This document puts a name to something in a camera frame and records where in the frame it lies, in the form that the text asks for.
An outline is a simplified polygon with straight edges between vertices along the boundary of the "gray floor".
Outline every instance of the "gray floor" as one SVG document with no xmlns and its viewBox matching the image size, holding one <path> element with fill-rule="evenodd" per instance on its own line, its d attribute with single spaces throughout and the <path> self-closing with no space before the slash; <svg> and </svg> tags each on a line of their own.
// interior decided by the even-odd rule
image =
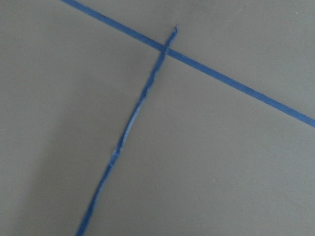
<svg viewBox="0 0 315 236">
<path fill-rule="evenodd" d="M 315 2 L 83 3 L 315 118 Z M 0 230 L 73 235 L 158 51 L 0 3 Z M 315 129 L 167 58 L 86 235 L 312 236 Z"/>
</svg>

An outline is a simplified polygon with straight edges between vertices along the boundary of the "blue tape strip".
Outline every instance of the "blue tape strip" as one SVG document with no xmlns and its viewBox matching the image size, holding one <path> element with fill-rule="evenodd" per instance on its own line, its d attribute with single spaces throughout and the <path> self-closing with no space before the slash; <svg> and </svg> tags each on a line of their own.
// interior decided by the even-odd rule
<svg viewBox="0 0 315 236">
<path fill-rule="evenodd" d="M 123 33 L 125 33 L 131 37 L 136 38 L 137 40 L 139 40 L 139 41 L 141 41 L 141 42 L 143 42 L 143 43 L 145 43 L 145 44 L 147 44 L 147 45 L 149 45 L 149 46 L 151 46 L 151 47 L 153 47 L 159 51 L 163 50 L 163 45 L 161 45 L 160 43 L 144 36 L 143 34 L 140 34 L 137 31 L 134 31 L 133 29 L 131 29 L 127 26 L 124 26 L 124 25 L 118 23 L 117 21 L 114 21 L 114 20 L 98 13 L 97 11 L 92 10 L 91 8 L 89 8 L 87 6 L 84 6 L 83 4 L 81 4 L 75 0 L 61 0 L 61 1 L 63 1 L 64 3 L 66 3 L 70 6 L 73 6 L 74 8 L 98 19 L 99 21 L 102 21 L 102 22 L 108 24 L 111 27 L 118 29 L 119 31 L 121 31 L 121 32 L 123 32 Z M 235 81 L 235 80 L 233 80 L 233 79 L 231 79 L 231 78 L 229 78 L 229 77 L 227 77 L 227 76 L 225 76 L 225 75 L 223 75 L 223 74 L 221 74 L 221 73 L 191 59 L 191 58 L 189 58 L 189 57 L 186 57 L 185 55 L 183 55 L 179 52 L 176 52 L 176 51 L 170 49 L 168 54 L 171 57 L 173 57 L 173 58 L 175 58 L 175 59 L 177 59 L 177 60 L 179 60 L 179 61 L 181 61 L 181 62 L 183 62 L 183 63 L 185 63 L 185 64 L 187 64 L 187 65 L 189 65 L 189 66 L 191 66 L 191 67 L 193 67 L 193 68 L 195 68 L 195 69 L 197 69 L 197 70 L 199 70 L 199 71 L 201 71 L 207 75 L 210 75 L 213 78 L 220 80 L 223 83 L 230 85 L 233 88 L 235 88 L 235 89 L 237 89 L 243 93 L 246 93 L 247 95 L 254 97 L 254 98 L 260 100 L 261 102 L 266 103 L 269 106 L 272 106 L 272 107 L 278 109 L 279 111 L 282 111 L 283 113 L 286 113 L 289 116 L 292 116 L 292 117 L 304 122 L 305 124 L 308 124 L 308 125 L 315 128 L 315 119 L 310 118 L 310 117 L 298 112 L 297 110 L 292 109 L 292 108 L 290 108 L 290 107 L 288 107 L 288 106 L 286 106 L 280 102 L 277 102 L 276 100 L 254 90 L 254 89 L 252 89 L 252 88 L 250 88 L 250 87 L 248 87 L 242 83 L 239 83 L 239 82 L 237 82 L 237 81 Z"/>
<path fill-rule="evenodd" d="M 104 172 L 104 174 L 103 174 L 103 176 L 102 176 L 102 178 L 101 178 L 101 180 L 100 180 L 100 182 L 96 188 L 96 191 L 95 191 L 95 193 L 91 199 L 89 207 L 88 207 L 88 209 L 87 209 L 87 211 L 86 211 L 86 213 L 85 213 L 85 215 L 81 221 L 80 227 L 79 227 L 77 234 L 76 234 L 77 236 L 82 236 L 86 230 L 86 227 L 89 224 L 89 221 L 91 219 L 92 213 L 93 213 L 95 205 L 97 203 L 97 200 L 98 200 L 98 198 L 102 192 L 102 189 L 104 187 L 104 184 L 105 184 L 106 180 L 108 179 L 111 170 L 113 169 L 117 159 L 119 158 L 119 156 L 120 156 L 120 154 L 121 154 L 121 152 L 125 146 L 125 142 L 126 142 L 126 139 L 128 137 L 129 131 L 130 131 L 135 119 L 137 118 L 137 115 L 138 115 L 143 103 L 147 99 L 147 95 L 148 95 L 148 93 L 149 93 L 149 91 L 150 91 L 150 89 L 151 89 L 151 87 L 155 81 L 155 78 L 158 74 L 158 71 L 159 71 L 163 61 L 165 60 L 165 57 L 166 57 L 166 55 L 170 49 L 170 45 L 173 42 L 177 32 L 178 32 L 177 27 L 175 27 L 174 31 L 171 33 L 169 39 L 166 41 L 165 45 L 163 46 L 163 48 L 161 50 L 161 53 L 160 53 L 160 55 L 156 61 L 156 64 L 154 65 L 154 68 L 153 68 L 153 70 L 152 70 L 152 72 L 151 72 L 142 92 L 141 92 L 141 95 L 138 99 L 137 104 L 135 105 L 135 107 L 133 109 L 133 112 L 129 118 L 129 121 L 128 121 L 127 125 L 125 126 L 125 129 L 124 129 L 121 137 L 119 138 L 119 141 L 118 141 L 116 148 L 115 148 L 115 150 L 114 150 L 114 152 L 113 152 L 113 154 L 109 160 L 109 163 L 105 169 L 105 172 Z"/>
</svg>

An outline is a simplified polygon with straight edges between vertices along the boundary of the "straight blue line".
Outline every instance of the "straight blue line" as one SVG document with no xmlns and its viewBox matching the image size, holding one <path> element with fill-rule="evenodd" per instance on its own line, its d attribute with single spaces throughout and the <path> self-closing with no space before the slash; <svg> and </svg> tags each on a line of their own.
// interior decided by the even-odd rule
<svg viewBox="0 0 315 236">
<path fill-rule="evenodd" d="M 163 50 L 163 45 L 161 45 L 160 43 L 144 36 L 143 34 L 127 27 L 127 26 L 124 26 L 122 25 L 121 23 L 113 20 L 113 19 L 110 19 L 100 13 L 98 13 L 97 11 L 94 11 L 93 9 L 87 7 L 87 6 L 84 6 L 83 4 L 75 1 L 75 0 L 61 0 L 63 1 L 64 3 L 70 5 L 70 6 L 73 6 L 74 8 L 86 13 L 87 15 L 89 16 L 92 16 L 94 17 L 95 19 L 98 19 L 99 21 L 102 21 L 106 24 L 108 24 L 109 26 L 159 50 L 159 51 L 162 51 Z M 266 103 L 267 105 L 269 106 L 272 106 L 276 109 L 278 109 L 279 111 L 283 112 L 283 113 L 286 113 L 287 115 L 289 116 L 292 116 L 302 122 L 304 122 L 305 124 L 308 124 L 312 127 L 315 128 L 315 119 L 311 118 L 311 117 L 308 117 L 300 112 L 298 112 L 297 110 L 293 109 L 293 108 L 290 108 L 286 105 L 284 105 L 283 103 L 280 103 L 240 82 L 237 82 L 236 80 L 233 80 L 189 57 L 186 57 L 185 55 L 179 53 L 179 52 L 176 52 L 172 49 L 169 50 L 168 52 L 168 55 L 207 74 L 207 75 L 210 75 L 211 77 L 217 79 L 217 80 L 220 80 L 221 82 L 227 84 L 227 85 L 230 85 L 232 86 L 233 88 L 243 92 L 243 93 L 246 93 L 247 95 L 251 96 L 251 97 L 254 97 L 256 99 L 258 99 L 259 101 L 263 102 L 263 103 Z"/>
<path fill-rule="evenodd" d="M 102 176 L 102 178 L 101 178 L 101 180 L 100 180 L 100 182 L 99 182 L 99 184 L 95 190 L 95 193 L 94 193 L 94 195 L 91 199 L 91 202 L 88 206 L 88 209 L 87 209 L 87 211 L 86 211 L 86 213 L 85 213 L 85 215 L 81 221 L 81 224 L 79 226 L 79 229 L 77 231 L 76 236 L 84 235 L 84 232 L 85 232 L 85 230 L 89 224 L 89 221 L 91 219 L 91 216 L 92 216 L 92 213 L 93 213 L 94 208 L 96 206 L 96 203 L 98 201 L 98 198 L 102 192 L 102 189 L 103 189 L 103 187 L 104 187 L 104 185 L 105 185 L 105 183 L 109 177 L 109 174 L 111 173 L 111 170 L 113 169 L 117 159 L 119 158 L 119 156 L 120 156 L 120 154 L 121 154 L 121 152 L 125 146 L 125 142 L 127 140 L 129 131 L 130 131 L 135 119 L 137 118 L 138 113 L 140 112 L 143 103 L 147 99 L 148 93 L 149 93 L 149 91 L 150 91 L 150 89 L 151 89 L 151 87 L 155 81 L 155 78 L 158 74 L 159 69 L 162 66 L 163 61 L 165 60 L 165 57 L 166 57 L 166 55 L 170 49 L 170 45 L 173 42 L 176 34 L 177 34 L 177 27 L 173 30 L 173 32 L 171 33 L 170 37 L 168 38 L 168 40 L 166 41 L 165 45 L 163 46 L 163 48 L 161 50 L 161 53 L 160 53 L 160 55 L 156 61 L 156 64 L 154 65 L 154 67 L 152 69 L 152 72 L 151 72 L 142 92 L 141 92 L 141 95 L 140 95 L 140 97 L 139 97 L 139 99 L 138 99 L 138 101 L 137 101 L 137 103 L 133 109 L 133 112 L 131 113 L 129 121 L 127 122 L 127 125 L 125 126 L 125 129 L 119 138 L 119 141 L 116 145 L 115 150 L 113 151 L 113 154 L 112 154 L 112 156 L 108 162 L 108 165 L 105 169 L 105 172 L 104 172 L 104 174 L 103 174 L 103 176 Z"/>
</svg>

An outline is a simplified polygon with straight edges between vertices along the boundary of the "concrete floor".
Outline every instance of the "concrete floor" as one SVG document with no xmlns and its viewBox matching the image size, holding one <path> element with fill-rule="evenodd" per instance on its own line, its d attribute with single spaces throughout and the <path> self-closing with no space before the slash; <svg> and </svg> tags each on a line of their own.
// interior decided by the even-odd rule
<svg viewBox="0 0 315 236">
<path fill-rule="evenodd" d="M 315 1 L 82 3 L 315 118 Z M 158 51 L 0 3 L 0 231 L 74 235 Z M 168 57 L 87 236 L 312 236 L 315 129 Z"/>
</svg>

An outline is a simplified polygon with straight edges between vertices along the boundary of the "painter's tape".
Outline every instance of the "painter's tape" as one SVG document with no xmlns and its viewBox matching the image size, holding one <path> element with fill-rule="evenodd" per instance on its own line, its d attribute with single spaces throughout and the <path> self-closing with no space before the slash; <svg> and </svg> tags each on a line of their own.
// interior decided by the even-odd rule
<svg viewBox="0 0 315 236">
<path fill-rule="evenodd" d="M 78 10 L 108 24 L 109 26 L 111 26 L 111 27 L 113 27 L 113 28 L 115 28 L 115 29 L 117 29 L 117 30 L 119 30 L 119 31 L 121 31 L 121 32 L 123 32 L 123 33 L 125 33 L 125 34 L 127 34 L 127 35 L 157 49 L 157 50 L 159 50 L 159 51 L 163 50 L 162 44 L 144 36 L 143 34 L 137 32 L 137 31 L 135 31 L 135 30 L 133 30 L 127 26 L 122 25 L 121 23 L 119 23 L 117 21 L 114 21 L 114 20 L 98 13 L 97 11 L 94 11 L 93 9 L 91 9 L 87 6 L 84 6 L 83 4 L 81 4 L 75 0 L 61 0 L 61 1 L 63 1 L 64 3 L 66 3 L 70 6 L 73 6 L 74 8 L 76 8 L 76 9 L 78 9 Z M 187 64 L 187 65 L 189 65 L 189 66 L 191 66 L 191 67 L 193 67 L 193 68 L 195 68 L 195 69 L 197 69 L 197 70 L 199 70 L 199 71 L 201 71 L 207 75 L 210 75 L 211 77 L 213 77 L 217 80 L 220 80 L 221 82 L 223 82 L 227 85 L 230 85 L 233 88 L 235 88 L 239 91 L 242 91 L 243 93 L 246 93 L 247 95 L 254 97 L 254 98 L 258 99 L 259 101 L 262 101 L 262 102 L 268 104 L 269 106 L 272 106 L 272 107 L 278 109 L 279 111 L 286 113 L 289 116 L 292 116 L 292 117 L 304 122 L 305 124 L 308 124 L 308 125 L 315 128 L 315 119 L 308 117 L 308 116 L 298 112 L 297 110 L 290 108 L 290 107 L 288 107 L 288 106 L 286 106 L 280 102 L 277 102 L 276 100 L 254 90 L 254 89 L 252 89 L 252 88 L 250 88 L 250 87 L 248 87 L 248 86 L 246 86 L 240 82 L 237 82 L 236 80 L 233 80 L 233 79 L 231 79 L 231 78 L 229 78 L 229 77 L 227 77 L 227 76 L 225 76 L 225 75 L 223 75 L 223 74 L 221 74 L 221 73 L 219 73 L 219 72 L 189 58 L 189 57 L 186 57 L 185 55 L 183 55 L 179 52 L 176 52 L 176 51 L 170 49 L 168 54 L 171 57 L 173 57 L 173 58 L 175 58 L 175 59 L 177 59 L 177 60 L 179 60 L 179 61 L 181 61 L 181 62 L 183 62 L 183 63 L 185 63 L 185 64 Z"/>
<path fill-rule="evenodd" d="M 120 156 L 120 154 L 121 154 L 121 152 L 125 146 L 125 142 L 126 142 L 126 139 L 128 137 L 129 131 L 130 131 L 135 119 L 137 118 L 138 113 L 139 113 L 143 103 L 147 99 L 147 95 L 148 95 L 148 93 L 149 93 L 149 91 L 150 91 L 150 89 L 151 89 L 151 87 L 155 81 L 155 78 L 158 74 L 160 67 L 162 66 L 163 61 L 165 60 L 165 57 L 166 57 L 166 55 L 170 49 L 170 45 L 173 42 L 176 34 L 177 34 L 177 28 L 175 28 L 174 31 L 171 33 L 169 39 L 166 41 L 165 45 L 163 46 L 163 48 L 161 50 L 161 53 L 160 53 L 155 65 L 151 71 L 151 74 L 150 74 L 142 92 L 141 92 L 141 95 L 140 95 L 140 97 L 139 97 L 139 99 L 138 99 L 138 101 L 137 101 L 137 103 L 133 109 L 133 112 L 131 113 L 129 121 L 127 122 L 125 129 L 119 138 L 119 141 L 115 147 L 115 150 L 113 151 L 113 154 L 109 160 L 109 163 L 105 169 L 105 172 L 104 172 L 104 174 L 103 174 L 103 176 L 102 176 L 102 178 L 101 178 L 101 180 L 100 180 L 100 182 L 99 182 L 99 184 L 95 190 L 95 193 L 94 193 L 94 195 L 90 201 L 90 204 L 88 206 L 88 209 L 87 209 L 87 211 L 86 211 L 86 213 L 85 213 L 85 215 L 81 221 L 81 224 L 79 226 L 79 229 L 77 231 L 76 236 L 84 235 L 84 232 L 85 232 L 85 230 L 89 224 L 89 221 L 90 221 L 91 216 L 93 214 L 93 211 L 94 211 L 94 208 L 95 208 L 96 203 L 98 201 L 98 198 L 102 192 L 102 189 L 103 189 L 103 187 L 104 187 L 104 185 L 105 185 L 105 183 L 109 177 L 109 174 L 111 173 L 111 170 L 113 169 L 117 159 L 119 158 L 119 156 Z"/>
</svg>

